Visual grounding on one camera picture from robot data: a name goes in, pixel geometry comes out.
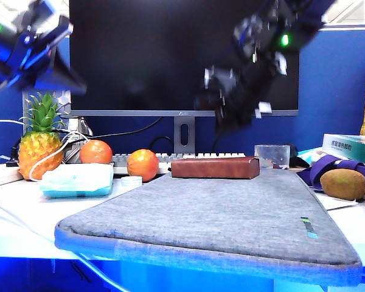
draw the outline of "gray felt pad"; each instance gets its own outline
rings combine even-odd
[[[65,218],[59,248],[113,259],[328,286],[361,261],[313,192],[287,170],[254,179],[172,178]]]

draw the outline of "clear plastic cup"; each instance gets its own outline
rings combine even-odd
[[[263,169],[290,168],[289,145],[255,145],[254,156],[260,159],[260,167]]]

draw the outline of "power strip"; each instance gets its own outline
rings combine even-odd
[[[5,164],[0,164],[0,185],[12,183],[23,179],[19,173],[19,167],[7,167]]]

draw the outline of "monitor stand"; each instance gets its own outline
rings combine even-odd
[[[174,153],[195,154],[195,117],[174,117]]]

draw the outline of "purple strap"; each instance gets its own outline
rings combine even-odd
[[[341,160],[333,155],[325,155],[321,159],[315,162],[315,164],[297,174],[305,181],[309,186],[315,189],[321,190],[321,176],[323,173],[331,169],[352,169],[362,173],[365,176],[365,164],[356,160],[342,160],[335,165],[334,162]]]

